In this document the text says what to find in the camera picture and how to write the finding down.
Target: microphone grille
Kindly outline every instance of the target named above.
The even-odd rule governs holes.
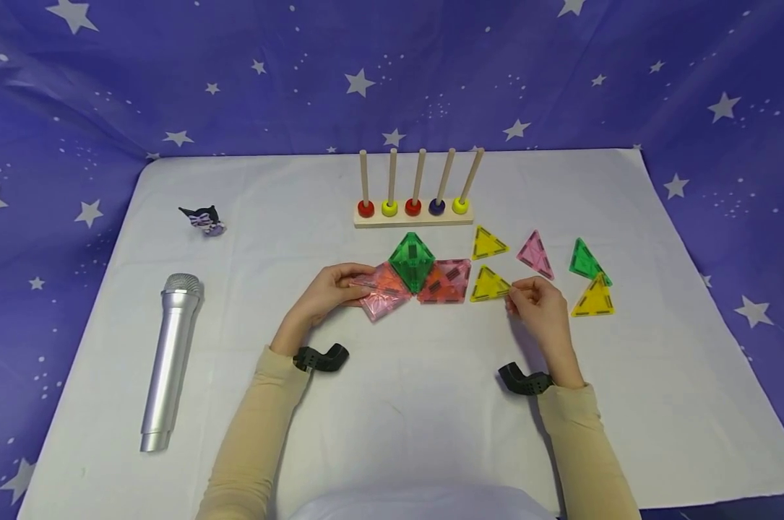
[[[175,273],[169,274],[163,290],[185,290],[195,295],[201,295],[201,280],[194,274]]]

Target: microphone handle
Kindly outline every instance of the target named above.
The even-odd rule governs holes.
[[[184,363],[189,354],[189,334],[199,297],[183,291],[162,293],[163,321],[152,382],[143,416],[141,452],[165,450],[178,411],[184,382]]]

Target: silver microphone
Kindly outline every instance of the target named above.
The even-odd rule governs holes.
[[[140,429],[143,434],[141,452],[158,452],[169,445],[184,382],[195,310],[201,301],[201,282],[193,274],[172,274],[160,296],[163,322],[160,324],[152,383],[146,398],[143,428]]]

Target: purple starry backdrop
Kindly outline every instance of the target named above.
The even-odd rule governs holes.
[[[784,423],[784,0],[87,1],[0,0],[0,519],[174,155],[640,148]]]

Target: red ring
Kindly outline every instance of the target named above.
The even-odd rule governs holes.
[[[368,206],[364,206],[363,201],[359,201],[357,203],[357,213],[359,213],[360,217],[364,219],[368,219],[374,216],[374,203],[369,201]]]
[[[412,202],[412,199],[408,199],[408,201],[406,201],[405,209],[406,214],[409,215],[409,217],[417,217],[421,213],[421,202],[418,201],[416,204]]]

